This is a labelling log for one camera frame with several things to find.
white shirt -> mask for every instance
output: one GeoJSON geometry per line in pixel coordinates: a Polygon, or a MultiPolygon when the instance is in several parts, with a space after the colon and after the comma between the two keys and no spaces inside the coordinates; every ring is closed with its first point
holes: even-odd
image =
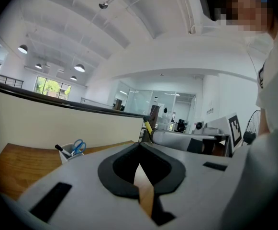
{"type": "MultiPolygon", "coordinates": [[[[269,56],[266,59],[262,69],[258,72],[257,75],[258,97],[257,97],[256,105],[266,110],[266,116],[268,116],[267,106],[266,103],[264,103],[261,100],[260,95],[263,89],[270,83],[270,81],[276,76],[277,73],[278,73],[278,32],[274,40],[273,49],[269,53],[269,56]]],[[[267,117],[267,125],[269,130],[273,131],[273,125],[270,122],[268,117],[267,117]]]]}

window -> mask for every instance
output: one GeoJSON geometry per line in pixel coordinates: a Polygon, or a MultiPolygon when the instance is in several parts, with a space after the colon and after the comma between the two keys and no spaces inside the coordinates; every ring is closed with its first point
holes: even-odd
{"type": "Polygon", "coordinates": [[[71,86],[38,76],[34,92],[67,100],[71,86]]]}

black handrail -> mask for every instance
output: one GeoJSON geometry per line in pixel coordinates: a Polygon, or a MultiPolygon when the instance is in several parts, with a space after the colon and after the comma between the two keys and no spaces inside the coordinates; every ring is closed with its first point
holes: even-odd
{"type": "Polygon", "coordinates": [[[1,75],[1,74],[0,74],[0,77],[2,77],[2,79],[0,79],[0,82],[4,83],[6,85],[17,87],[17,88],[22,88],[22,86],[23,86],[24,81],[22,81],[22,80],[7,77],[7,76],[1,75]]]}
{"type": "Polygon", "coordinates": [[[40,102],[44,104],[70,108],[85,112],[92,112],[92,113],[101,113],[101,114],[108,114],[108,115],[117,115],[117,116],[126,116],[126,117],[136,117],[136,118],[143,118],[144,115],[134,114],[134,113],[126,113],[122,111],[117,111],[113,109],[108,109],[104,107],[93,106],[89,104],[83,104],[78,102],[70,102],[63,99],[58,99],[55,97],[39,94],[36,92],[14,88],[13,86],[6,85],[4,83],[0,83],[0,92],[13,95],[19,98],[23,98],[26,100],[40,102]]]}

white ceiling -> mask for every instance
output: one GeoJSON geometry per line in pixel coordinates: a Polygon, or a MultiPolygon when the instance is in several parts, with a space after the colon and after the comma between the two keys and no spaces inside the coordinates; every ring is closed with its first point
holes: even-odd
{"type": "MultiPolygon", "coordinates": [[[[268,53],[267,36],[244,36],[223,30],[202,14],[199,0],[18,0],[29,52],[42,62],[64,67],[59,77],[83,74],[85,84],[95,69],[130,44],[191,34],[241,38],[247,46],[268,53]],[[85,73],[74,73],[76,64],[85,73]]],[[[27,63],[33,68],[34,63],[27,63]]]]}

person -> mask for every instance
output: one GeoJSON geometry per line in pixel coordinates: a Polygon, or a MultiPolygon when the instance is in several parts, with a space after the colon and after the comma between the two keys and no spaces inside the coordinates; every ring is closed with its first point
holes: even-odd
{"type": "Polygon", "coordinates": [[[257,73],[258,97],[256,105],[261,108],[258,135],[274,130],[268,119],[267,107],[260,99],[260,94],[278,73],[278,19],[274,15],[269,0],[221,0],[226,19],[241,26],[245,31],[268,33],[274,45],[262,69],[257,73]]]}

